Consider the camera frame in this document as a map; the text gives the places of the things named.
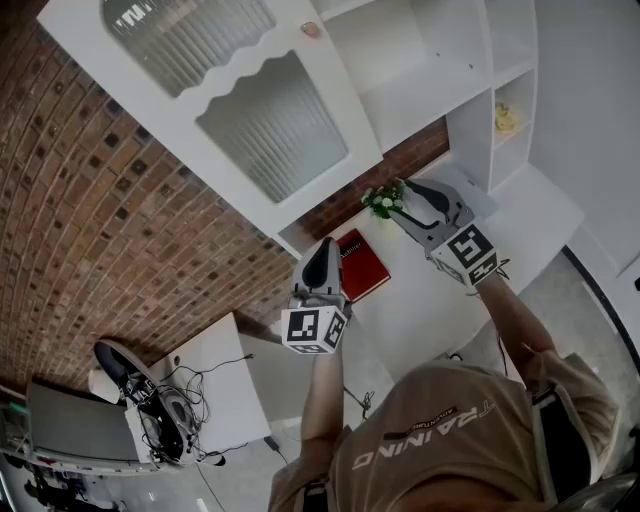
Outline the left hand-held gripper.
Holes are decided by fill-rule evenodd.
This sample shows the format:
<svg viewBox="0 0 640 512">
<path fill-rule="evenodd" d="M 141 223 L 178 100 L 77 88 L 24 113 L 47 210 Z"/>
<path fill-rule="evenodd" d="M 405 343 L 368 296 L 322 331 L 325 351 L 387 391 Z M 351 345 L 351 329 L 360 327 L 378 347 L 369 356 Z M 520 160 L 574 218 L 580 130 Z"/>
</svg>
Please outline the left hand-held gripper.
<svg viewBox="0 0 640 512">
<path fill-rule="evenodd" d="M 325 238 L 295 266 L 293 286 L 298 292 L 289 296 L 281 311 L 281 339 L 286 348 L 301 355 L 337 351 L 351 318 L 351 302 L 339 294 L 341 285 L 340 248 L 333 238 Z"/>
</svg>

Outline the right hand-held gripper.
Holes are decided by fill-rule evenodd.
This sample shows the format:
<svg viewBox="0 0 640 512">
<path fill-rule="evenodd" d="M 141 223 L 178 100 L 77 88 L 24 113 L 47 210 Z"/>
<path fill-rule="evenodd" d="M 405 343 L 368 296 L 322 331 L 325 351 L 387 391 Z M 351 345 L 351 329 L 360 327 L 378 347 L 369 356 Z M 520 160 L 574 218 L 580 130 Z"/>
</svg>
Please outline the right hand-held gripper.
<svg viewBox="0 0 640 512">
<path fill-rule="evenodd" d="M 432 251 L 430 257 L 441 271 L 465 287 L 475 287 L 498 269 L 498 252 L 486 226 L 473 220 L 473 211 L 455 188 L 432 179 L 408 179 L 405 186 L 441 214 L 446 224 L 425 224 L 405 212 L 391 211 L 389 216 L 426 251 Z M 451 236 L 452 226 L 464 225 Z"/>
</svg>

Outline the white cabinet door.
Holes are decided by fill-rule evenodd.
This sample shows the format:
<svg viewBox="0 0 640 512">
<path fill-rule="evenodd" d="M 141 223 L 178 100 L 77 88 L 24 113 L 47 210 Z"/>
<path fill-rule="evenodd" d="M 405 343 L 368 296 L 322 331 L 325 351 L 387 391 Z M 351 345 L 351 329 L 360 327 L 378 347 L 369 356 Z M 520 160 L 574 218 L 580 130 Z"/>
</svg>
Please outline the white cabinet door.
<svg viewBox="0 0 640 512">
<path fill-rule="evenodd" d="M 48 0 L 38 20 L 267 235 L 381 158 L 311 0 Z M 308 21 L 318 38 L 301 31 Z"/>
</svg>

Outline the person's left forearm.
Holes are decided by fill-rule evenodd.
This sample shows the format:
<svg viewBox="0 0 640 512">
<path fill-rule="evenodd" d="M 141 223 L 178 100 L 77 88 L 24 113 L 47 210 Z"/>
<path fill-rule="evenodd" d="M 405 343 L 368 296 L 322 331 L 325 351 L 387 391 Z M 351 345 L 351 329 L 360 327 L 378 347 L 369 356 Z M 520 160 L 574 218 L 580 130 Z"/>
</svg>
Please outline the person's left forearm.
<svg viewBox="0 0 640 512">
<path fill-rule="evenodd" d="M 313 359 L 310 387 L 305 401 L 301 442 L 333 443 L 344 427 L 343 351 L 316 355 Z"/>
</svg>

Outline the person's right forearm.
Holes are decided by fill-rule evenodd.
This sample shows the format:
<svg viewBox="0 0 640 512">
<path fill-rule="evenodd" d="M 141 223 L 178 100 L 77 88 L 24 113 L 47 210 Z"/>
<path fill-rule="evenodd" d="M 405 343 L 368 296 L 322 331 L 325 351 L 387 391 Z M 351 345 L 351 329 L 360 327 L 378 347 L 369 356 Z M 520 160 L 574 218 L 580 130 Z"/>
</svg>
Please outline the person's right forearm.
<svg viewBox="0 0 640 512">
<path fill-rule="evenodd" d="M 556 351 L 549 332 L 497 272 L 482 280 L 476 290 L 507 354 L 525 380 L 527 367 L 536 354 Z"/>
</svg>

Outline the white cabinet with glass doors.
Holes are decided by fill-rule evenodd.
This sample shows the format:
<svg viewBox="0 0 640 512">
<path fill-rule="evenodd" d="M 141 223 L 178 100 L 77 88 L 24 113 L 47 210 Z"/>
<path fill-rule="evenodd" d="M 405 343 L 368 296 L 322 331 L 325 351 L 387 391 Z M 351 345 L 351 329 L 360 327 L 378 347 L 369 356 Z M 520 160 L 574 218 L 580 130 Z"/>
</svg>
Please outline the white cabinet with glass doors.
<svg viewBox="0 0 640 512">
<path fill-rule="evenodd" d="M 363 106 L 379 162 L 445 119 L 460 166 L 479 186 L 497 183 L 493 101 L 497 91 L 534 71 L 532 0 L 311 2 Z M 293 245 L 297 220 L 275 235 L 264 234 Z"/>
</svg>

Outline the red hardcover book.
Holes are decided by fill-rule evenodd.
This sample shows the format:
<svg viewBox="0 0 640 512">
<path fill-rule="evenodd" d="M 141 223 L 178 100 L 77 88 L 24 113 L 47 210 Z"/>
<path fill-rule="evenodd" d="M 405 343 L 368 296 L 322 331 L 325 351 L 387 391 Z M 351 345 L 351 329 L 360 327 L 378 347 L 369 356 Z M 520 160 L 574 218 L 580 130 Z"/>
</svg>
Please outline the red hardcover book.
<svg viewBox="0 0 640 512">
<path fill-rule="evenodd" d="M 342 289 L 357 302 L 391 279 L 391 275 L 366 239 L 353 229 L 338 240 Z"/>
</svg>

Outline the light grey laptop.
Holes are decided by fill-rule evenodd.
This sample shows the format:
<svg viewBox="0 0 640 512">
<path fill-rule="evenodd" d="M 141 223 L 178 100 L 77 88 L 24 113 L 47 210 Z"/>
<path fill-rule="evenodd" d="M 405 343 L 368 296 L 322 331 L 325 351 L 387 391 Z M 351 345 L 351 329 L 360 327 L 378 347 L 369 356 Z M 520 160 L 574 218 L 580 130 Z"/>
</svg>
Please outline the light grey laptop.
<svg viewBox="0 0 640 512">
<path fill-rule="evenodd" d="M 430 176 L 433 180 L 454 188 L 476 218 L 487 220 L 498 210 L 496 201 L 456 165 L 445 162 L 434 168 Z"/>
</svg>

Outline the small potted flower plant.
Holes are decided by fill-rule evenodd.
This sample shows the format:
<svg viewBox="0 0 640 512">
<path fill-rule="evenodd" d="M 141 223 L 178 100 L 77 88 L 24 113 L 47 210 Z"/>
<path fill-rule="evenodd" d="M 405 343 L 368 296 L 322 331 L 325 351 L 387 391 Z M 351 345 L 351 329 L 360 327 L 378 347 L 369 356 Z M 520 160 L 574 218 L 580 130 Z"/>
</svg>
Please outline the small potted flower plant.
<svg viewBox="0 0 640 512">
<path fill-rule="evenodd" d="M 392 213 L 406 211 L 404 181 L 395 178 L 377 188 L 368 188 L 360 202 L 375 219 L 376 226 L 385 231 L 391 225 Z"/>
</svg>

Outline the yellow crumpled cloth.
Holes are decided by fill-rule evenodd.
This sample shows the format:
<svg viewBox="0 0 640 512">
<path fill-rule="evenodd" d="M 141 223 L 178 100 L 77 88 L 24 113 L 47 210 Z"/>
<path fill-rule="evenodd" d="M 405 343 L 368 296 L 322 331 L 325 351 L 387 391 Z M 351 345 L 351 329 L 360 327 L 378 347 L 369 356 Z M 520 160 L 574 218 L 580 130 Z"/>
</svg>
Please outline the yellow crumpled cloth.
<svg viewBox="0 0 640 512">
<path fill-rule="evenodd" d="M 499 134 L 514 133 L 520 126 L 518 114 L 507 104 L 497 102 L 495 104 L 495 130 Z"/>
</svg>

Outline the person's beige shirt torso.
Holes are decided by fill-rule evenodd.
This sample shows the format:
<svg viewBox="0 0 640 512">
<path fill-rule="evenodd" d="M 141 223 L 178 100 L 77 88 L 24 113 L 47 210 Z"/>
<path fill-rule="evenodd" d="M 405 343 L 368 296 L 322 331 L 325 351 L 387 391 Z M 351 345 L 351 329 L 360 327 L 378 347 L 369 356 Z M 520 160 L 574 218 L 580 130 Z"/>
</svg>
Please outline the person's beige shirt torso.
<svg viewBox="0 0 640 512">
<path fill-rule="evenodd" d="M 538 354 L 523 382 L 457 362 L 425 364 L 327 454 L 280 470 L 269 512 L 389 512 L 443 477 L 556 503 L 599 479 L 618 420 L 616 402 L 577 355 Z"/>
</svg>

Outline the white small box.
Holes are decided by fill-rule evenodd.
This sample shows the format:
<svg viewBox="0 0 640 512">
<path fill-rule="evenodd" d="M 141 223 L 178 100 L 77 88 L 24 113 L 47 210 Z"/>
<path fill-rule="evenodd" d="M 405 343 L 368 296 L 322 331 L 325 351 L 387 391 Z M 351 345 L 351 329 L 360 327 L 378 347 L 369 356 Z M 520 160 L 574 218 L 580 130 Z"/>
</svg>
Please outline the white small box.
<svg viewBox="0 0 640 512">
<path fill-rule="evenodd" d="M 117 404 L 121 398 L 121 392 L 117 384 L 102 369 L 92 369 L 88 374 L 89 391 L 104 401 Z"/>
</svg>

